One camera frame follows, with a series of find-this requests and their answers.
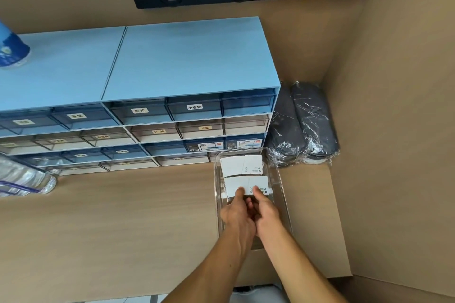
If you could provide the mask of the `white cardboard box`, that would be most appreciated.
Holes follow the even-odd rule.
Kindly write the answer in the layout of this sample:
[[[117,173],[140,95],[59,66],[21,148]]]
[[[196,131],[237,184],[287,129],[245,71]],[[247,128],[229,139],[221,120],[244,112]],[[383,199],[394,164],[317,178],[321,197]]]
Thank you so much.
[[[267,176],[233,176],[224,179],[224,188],[221,192],[221,198],[226,200],[234,198],[239,187],[242,187],[244,189],[245,196],[253,197],[254,186],[257,186],[259,190],[266,196],[273,193],[273,190],[269,186],[269,180]]]
[[[240,175],[262,175],[263,157],[261,155],[228,156],[220,160],[223,177]]]

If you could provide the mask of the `wide blue drawer cabinet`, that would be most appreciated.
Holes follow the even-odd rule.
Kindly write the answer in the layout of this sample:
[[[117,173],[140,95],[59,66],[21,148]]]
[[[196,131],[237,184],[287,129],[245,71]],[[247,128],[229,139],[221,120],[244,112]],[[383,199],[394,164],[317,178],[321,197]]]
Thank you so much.
[[[279,90],[249,17],[126,27],[101,99],[161,167],[261,147]]]

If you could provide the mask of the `dark pouch in plastic wrap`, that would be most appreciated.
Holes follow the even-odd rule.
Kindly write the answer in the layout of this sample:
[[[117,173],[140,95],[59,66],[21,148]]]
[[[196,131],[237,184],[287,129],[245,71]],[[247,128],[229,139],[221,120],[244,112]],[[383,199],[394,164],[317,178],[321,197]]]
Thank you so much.
[[[323,90],[309,82],[296,82],[291,96],[299,124],[308,142],[302,161],[306,164],[331,162],[340,151],[328,100]]]
[[[289,86],[282,82],[269,123],[264,146],[279,168],[303,161],[309,153],[309,140],[301,128]]]

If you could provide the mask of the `person's left forearm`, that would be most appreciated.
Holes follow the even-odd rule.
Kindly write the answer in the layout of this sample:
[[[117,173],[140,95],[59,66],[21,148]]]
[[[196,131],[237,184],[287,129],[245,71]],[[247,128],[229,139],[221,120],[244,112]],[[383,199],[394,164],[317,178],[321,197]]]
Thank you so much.
[[[162,303],[229,303],[255,234],[254,225],[228,226],[206,258]]]

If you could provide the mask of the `person's left hand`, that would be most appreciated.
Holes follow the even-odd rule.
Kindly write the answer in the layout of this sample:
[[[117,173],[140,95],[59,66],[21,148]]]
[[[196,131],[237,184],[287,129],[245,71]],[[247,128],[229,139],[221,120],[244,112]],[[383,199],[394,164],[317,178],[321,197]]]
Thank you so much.
[[[253,200],[244,196],[244,203],[229,203],[221,209],[225,229],[235,228],[243,240],[252,241],[256,235],[256,209]]]

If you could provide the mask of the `person's right forearm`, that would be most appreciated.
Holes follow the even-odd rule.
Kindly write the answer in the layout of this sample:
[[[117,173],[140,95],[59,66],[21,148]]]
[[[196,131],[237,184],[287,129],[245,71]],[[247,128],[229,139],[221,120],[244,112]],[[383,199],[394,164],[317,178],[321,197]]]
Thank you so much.
[[[283,227],[260,231],[258,236],[291,303],[349,303],[312,264]]]

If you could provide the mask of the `person's right hand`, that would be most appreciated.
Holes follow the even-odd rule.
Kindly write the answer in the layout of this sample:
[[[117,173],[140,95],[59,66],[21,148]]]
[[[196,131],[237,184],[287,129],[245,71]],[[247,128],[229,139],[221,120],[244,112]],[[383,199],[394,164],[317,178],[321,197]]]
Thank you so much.
[[[285,233],[286,229],[281,222],[279,211],[271,201],[270,205],[255,209],[256,234],[264,245],[273,242]]]

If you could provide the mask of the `blue paper cup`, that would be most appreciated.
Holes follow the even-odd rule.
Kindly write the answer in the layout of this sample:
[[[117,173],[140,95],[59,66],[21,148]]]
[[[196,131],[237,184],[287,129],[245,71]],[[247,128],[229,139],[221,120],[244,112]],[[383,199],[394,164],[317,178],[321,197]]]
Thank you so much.
[[[31,48],[0,21],[0,69],[24,64],[30,53]]]

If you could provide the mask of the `clear plastic water bottle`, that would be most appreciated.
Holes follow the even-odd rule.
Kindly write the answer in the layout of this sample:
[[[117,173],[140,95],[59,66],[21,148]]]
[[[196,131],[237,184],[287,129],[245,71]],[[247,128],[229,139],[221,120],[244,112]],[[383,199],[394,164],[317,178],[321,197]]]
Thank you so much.
[[[53,174],[0,153],[0,197],[47,194],[56,185]]]

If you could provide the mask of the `clear plastic tray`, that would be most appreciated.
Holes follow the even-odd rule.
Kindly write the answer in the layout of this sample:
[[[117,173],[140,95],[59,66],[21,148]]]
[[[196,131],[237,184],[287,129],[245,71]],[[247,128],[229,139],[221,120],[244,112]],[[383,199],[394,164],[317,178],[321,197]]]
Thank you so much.
[[[268,148],[256,147],[221,151],[211,158],[211,161],[214,164],[214,184],[215,199],[217,203],[218,235],[220,236],[225,229],[225,224],[221,219],[221,209],[232,201],[232,198],[229,200],[221,198],[221,192],[224,188],[225,177],[223,177],[220,160],[223,157],[242,155],[261,155],[263,157],[264,173],[261,176],[268,177],[269,186],[273,190],[273,193],[271,195],[268,195],[268,198],[278,209],[280,219],[287,231],[293,234],[286,197],[283,191],[281,176],[279,173],[278,165],[276,163],[276,159]]]

